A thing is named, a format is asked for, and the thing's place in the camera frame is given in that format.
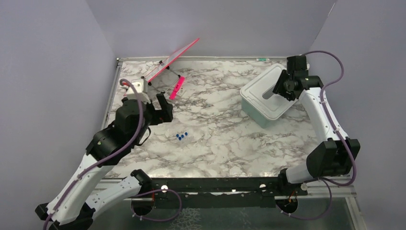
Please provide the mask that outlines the white plastic lid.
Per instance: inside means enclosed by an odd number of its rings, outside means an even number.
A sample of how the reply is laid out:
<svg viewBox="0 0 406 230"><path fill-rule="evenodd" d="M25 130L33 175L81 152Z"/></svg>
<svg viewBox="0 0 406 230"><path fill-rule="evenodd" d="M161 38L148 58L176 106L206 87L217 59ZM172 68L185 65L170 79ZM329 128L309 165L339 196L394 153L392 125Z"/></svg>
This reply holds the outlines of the white plastic lid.
<svg viewBox="0 0 406 230"><path fill-rule="evenodd" d="M272 92L273 87L284 69L285 67L281 64L272 64L240 89L241 99L247 100L260 111L268 113L275 112L283 115L296 103L296 101L288 101L282 96Z"/></svg>

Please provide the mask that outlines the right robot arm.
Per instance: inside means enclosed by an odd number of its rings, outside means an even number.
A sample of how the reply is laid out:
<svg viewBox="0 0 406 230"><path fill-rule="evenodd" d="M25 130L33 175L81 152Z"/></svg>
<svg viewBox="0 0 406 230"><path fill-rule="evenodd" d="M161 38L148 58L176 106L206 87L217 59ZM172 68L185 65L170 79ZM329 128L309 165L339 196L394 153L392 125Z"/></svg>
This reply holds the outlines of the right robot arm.
<svg viewBox="0 0 406 230"><path fill-rule="evenodd" d="M305 54L286 59L273 93L289 101L298 100L306 110L319 145L307 156L305 163L281 170L277 191L288 195L295 184L326 180L334 185L353 184L358 169L355 159L361 149L357 139L350 138L339 124L328 102L326 88L319 76L311 76Z"/></svg>

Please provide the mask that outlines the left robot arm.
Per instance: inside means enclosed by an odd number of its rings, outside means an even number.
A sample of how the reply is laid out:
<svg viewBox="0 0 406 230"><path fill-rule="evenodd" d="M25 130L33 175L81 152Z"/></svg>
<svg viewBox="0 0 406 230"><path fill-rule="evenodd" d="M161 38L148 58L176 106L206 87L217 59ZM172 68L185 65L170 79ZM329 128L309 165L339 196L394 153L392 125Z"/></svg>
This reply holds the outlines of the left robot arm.
<svg viewBox="0 0 406 230"><path fill-rule="evenodd" d="M141 169L101 192L94 193L94 188L124 156L148 139L151 126L172 121L173 106L163 92L156 97L159 110L151 103L123 98L115 120L93 136L68 184L54 200L35 209L44 229L87 230L100 214L122 200L150 194L152 180Z"/></svg>

